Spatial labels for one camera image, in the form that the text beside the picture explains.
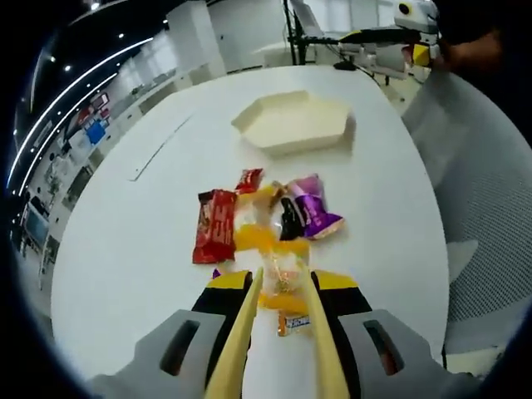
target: ceiling light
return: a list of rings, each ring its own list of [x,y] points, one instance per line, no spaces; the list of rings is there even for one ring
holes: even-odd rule
[[[104,81],[102,81],[100,84],[98,84],[98,86],[96,86],[94,89],[92,89],[91,91],[89,91],[88,93],[86,93],[63,117],[62,119],[59,121],[59,123],[57,123],[56,127],[54,127],[51,131],[54,131],[55,129],[59,128],[59,126],[62,125],[62,123],[64,121],[67,120],[68,116],[75,110],[79,110],[79,108],[77,108],[84,100],[86,100],[90,95],[92,95],[92,93],[94,93],[97,89],[99,89],[100,87],[102,87],[103,85],[105,85],[108,81],[110,81],[113,77],[115,77],[116,75],[118,75],[118,73],[113,73],[111,76],[109,76],[108,78],[106,78]],[[37,157],[44,151],[45,148],[47,148],[47,144],[48,144],[48,141],[50,141],[50,139],[53,137],[53,134],[50,134],[48,135],[48,137],[44,140],[44,142],[42,143],[41,147],[39,148],[39,151],[37,152],[37,154],[35,155],[35,158],[33,159],[33,162],[32,164],[30,165],[29,169],[27,170],[27,173],[26,173],[26,176],[24,177],[24,181],[22,182],[22,185],[20,186],[20,190],[18,191],[18,195],[22,195],[22,191],[23,191],[23,187],[24,185],[27,183],[27,180],[29,179],[30,177],[30,174],[32,173],[32,170],[33,170],[33,166],[35,166],[35,163],[37,162]]]
[[[22,142],[21,146],[20,146],[20,149],[18,150],[17,152],[17,156],[15,156],[15,160],[13,161],[12,165],[11,165],[11,169],[9,170],[9,175],[7,176],[7,183],[6,183],[6,186],[9,186],[9,182],[11,181],[11,178],[13,176],[13,171],[15,170],[15,168],[17,167],[17,164],[18,164],[18,160],[20,159],[21,155],[22,155],[22,152],[24,151],[24,149],[26,148],[27,146],[27,143],[29,142],[29,140],[32,138],[32,136],[35,134],[35,132],[37,131],[37,128],[39,126],[39,124],[44,121],[44,118],[46,118],[46,116],[48,115],[48,112],[50,112],[52,110],[52,108],[70,91],[72,90],[72,88],[74,88],[75,85],[77,85],[83,78],[85,78],[86,76],[88,76],[89,74],[91,74],[92,72],[94,72],[96,69],[98,69],[99,67],[101,67],[102,65],[104,65],[105,63],[107,63],[108,61],[112,60],[113,58],[116,58],[118,57],[120,54],[123,54],[125,52],[128,52],[129,50],[131,50],[132,48],[135,48],[135,47],[138,47],[138,46],[142,46],[143,44],[146,44],[147,42],[151,42],[153,40],[153,37],[150,37],[148,39],[145,39],[145,40],[141,40],[140,42],[137,42],[135,44],[132,44],[131,46],[128,46],[126,48],[123,48],[121,49],[119,52],[116,52],[110,56],[108,56],[108,58],[98,62],[95,66],[93,66],[91,69],[83,72],[75,81],[73,81],[70,85],[68,85],[68,87],[63,90],[61,92],[61,94],[59,96],[56,97],[56,99],[54,101],[52,101],[52,103],[46,108],[46,110],[44,110],[44,112],[37,118],[37,120],[35,121],[35,124],[32,126],[32,128],[30,129],[30,131],[27,133],[26,135],[26,138],[24,139],[24,141]]]

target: white chair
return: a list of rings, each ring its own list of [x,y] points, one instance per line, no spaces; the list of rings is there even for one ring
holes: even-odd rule
[[[532,299],[532,150],[491,100],[444,72],[430,74],[403,121],[447,242],[478,243],[451,282],[446,350],[506,344]]]

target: white table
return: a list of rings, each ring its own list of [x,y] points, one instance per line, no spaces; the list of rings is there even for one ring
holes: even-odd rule
[[[271,161],[230,125],[259,96],[305,89],[352,106],[354,146]],[[153,135],[193,115],[128,181]],[[352,275],[373,308],[420,333],[438,357],[446,330],[448,269],[436,199],[399,115],[363,73],[290,66],[227,76],[175,93],[140,120],[100,165],[63,235],[52,286],[54,337],[84,378],[112,374],[135,343],[177,309],[191,308],[213,267],[193,265],[197,193],[232,189],[241,169],[264,182],[318,172],[329,209],[346,228],[312,246],[311,268]],[[238,254],[235,269],[261,265]],[[315,397],[313,340],[277,337],[273,311],[259,310],[244,397]]]

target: red snack package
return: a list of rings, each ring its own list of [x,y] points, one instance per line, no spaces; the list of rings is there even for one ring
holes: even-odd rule
[[[262,169],[244,169],[240,176],[240,181],[234,188],[236,194],[254,193],[260,185],[260,175]]]
[[[234,260],[234,205],[236,194],[211,190],[198,194],[199,219],[193,264],[216,264]]]

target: beige tray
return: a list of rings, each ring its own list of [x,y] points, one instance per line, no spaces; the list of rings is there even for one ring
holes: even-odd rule
[[[350,111],[340,101],[291,91],[255,100],[231,123],[267,154],[285,155],[338,143]]]

